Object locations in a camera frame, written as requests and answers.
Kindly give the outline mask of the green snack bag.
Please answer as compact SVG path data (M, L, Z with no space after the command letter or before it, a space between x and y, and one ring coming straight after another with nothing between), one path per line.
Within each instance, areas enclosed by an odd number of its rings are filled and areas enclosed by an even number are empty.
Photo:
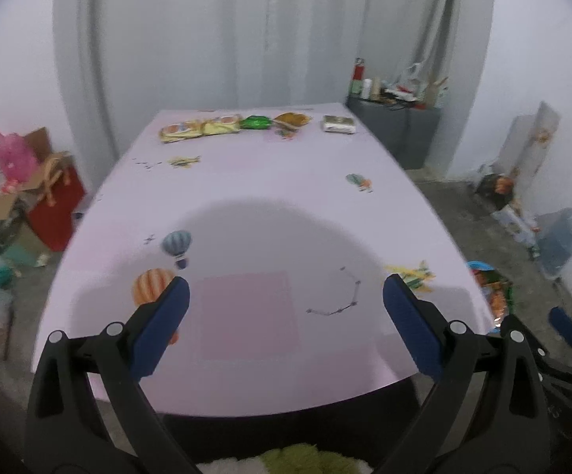
M513 307L512 283L494 270L473 269L472 273L489 306L495 328L498 329Z

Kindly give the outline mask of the blue plastic trash basket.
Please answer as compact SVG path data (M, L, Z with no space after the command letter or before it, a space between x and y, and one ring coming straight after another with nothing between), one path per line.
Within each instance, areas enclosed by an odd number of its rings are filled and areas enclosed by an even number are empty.
M469 261L467 266L479 285L490 284L493 281L495 270L491 265L482 261Z

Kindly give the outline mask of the white printed box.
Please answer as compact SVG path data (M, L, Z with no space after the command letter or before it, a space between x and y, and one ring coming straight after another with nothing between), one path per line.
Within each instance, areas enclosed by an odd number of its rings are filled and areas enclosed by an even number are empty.
M526 248L536 245L537 222L533 217L519 214L510 205L491 213L491 217L519 244Z

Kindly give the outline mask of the red paper gift bag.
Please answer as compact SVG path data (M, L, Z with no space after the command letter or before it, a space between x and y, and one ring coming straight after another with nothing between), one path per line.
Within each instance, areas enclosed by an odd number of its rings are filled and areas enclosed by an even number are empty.
M30 227L53 252L64 252L74 233L72 214L86 196L77 169L66 153L46 158L39 172L38 196L27 213Z

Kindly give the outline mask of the black orange bag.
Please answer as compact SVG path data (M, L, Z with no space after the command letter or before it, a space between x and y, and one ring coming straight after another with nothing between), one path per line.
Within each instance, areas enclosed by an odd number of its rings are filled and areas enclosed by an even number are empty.
M475 193L496 210L501 210L514 198L514 181L505 175L491 173L481 179Z

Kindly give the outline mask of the cardboard box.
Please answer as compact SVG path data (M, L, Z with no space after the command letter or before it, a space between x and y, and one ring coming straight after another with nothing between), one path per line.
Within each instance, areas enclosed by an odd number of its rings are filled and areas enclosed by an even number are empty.
M27 213L38 199L39 170L53 147L44 127L20 136L34 151L39 167L24 183L8 180L0 170L0 258L10 267L44 267L51 252L30 227Z

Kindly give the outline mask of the blue water jug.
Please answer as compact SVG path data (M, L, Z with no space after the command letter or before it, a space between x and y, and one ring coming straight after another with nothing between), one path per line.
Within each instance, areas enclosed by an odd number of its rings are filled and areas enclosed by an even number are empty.
M560 276L572 258L572 208L543 214L538 218L537 247L540 267L549 278Z

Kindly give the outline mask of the grey cabinet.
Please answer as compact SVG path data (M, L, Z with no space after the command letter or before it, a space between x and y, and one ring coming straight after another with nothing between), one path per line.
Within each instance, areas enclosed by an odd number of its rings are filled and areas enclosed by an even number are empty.
M424 167L439 126L439 109L375 103L355 96L349 96L346 106L403 169Z

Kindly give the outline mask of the small white box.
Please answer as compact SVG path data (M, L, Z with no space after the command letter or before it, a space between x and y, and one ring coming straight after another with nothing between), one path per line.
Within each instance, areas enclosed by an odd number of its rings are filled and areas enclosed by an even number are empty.
M353 135L355 122L349 117L324 116L321 121L321 128L325 133Z

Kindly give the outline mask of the gold snack packet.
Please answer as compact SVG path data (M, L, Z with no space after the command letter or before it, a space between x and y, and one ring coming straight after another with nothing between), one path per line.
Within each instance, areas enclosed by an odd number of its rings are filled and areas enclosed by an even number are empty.
M202 135L217 136L239 133L241 120L240 115L227 115L204 120L201 124Z

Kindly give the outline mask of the rolled floral paper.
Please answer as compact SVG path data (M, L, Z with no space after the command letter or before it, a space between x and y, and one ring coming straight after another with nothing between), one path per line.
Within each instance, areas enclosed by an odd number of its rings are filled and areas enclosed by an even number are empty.
M507 178L514 182L514 194L522 197L540 171L552 139L558 131L561 116L541 101L534 115L517 116L498 157Z

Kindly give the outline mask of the pink plastic bag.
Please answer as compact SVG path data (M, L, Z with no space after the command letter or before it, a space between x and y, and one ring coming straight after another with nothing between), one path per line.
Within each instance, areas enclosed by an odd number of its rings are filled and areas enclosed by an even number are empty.
M5 178L27 182L38 167L38 159L23 136L0 131L0 170Z

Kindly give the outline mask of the green candy wrapper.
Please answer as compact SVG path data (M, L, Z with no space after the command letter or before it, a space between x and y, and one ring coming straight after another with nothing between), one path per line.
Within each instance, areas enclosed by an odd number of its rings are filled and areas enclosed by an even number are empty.
M272 124L271 118L262 115L251 115L239 121L241 130L268 130Z

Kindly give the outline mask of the yellow candy wrapper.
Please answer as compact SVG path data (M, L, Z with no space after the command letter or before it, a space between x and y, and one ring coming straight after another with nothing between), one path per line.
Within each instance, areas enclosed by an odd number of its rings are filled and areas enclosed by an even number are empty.
M310 120L310 116L304 115L304 113L292 113L292 111L288 111L287 113L281 113L276 116L273 119L273 123L283 127L285 130L296 131L310 123Z

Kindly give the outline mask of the white small bottle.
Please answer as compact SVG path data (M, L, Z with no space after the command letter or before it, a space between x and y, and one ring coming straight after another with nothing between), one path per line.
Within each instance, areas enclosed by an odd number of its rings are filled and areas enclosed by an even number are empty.
M362 98L362 100L368 100L370 98L372 87L373 87L373 80L371 78L365 78L362 83L362 90L360 94L360 98Z

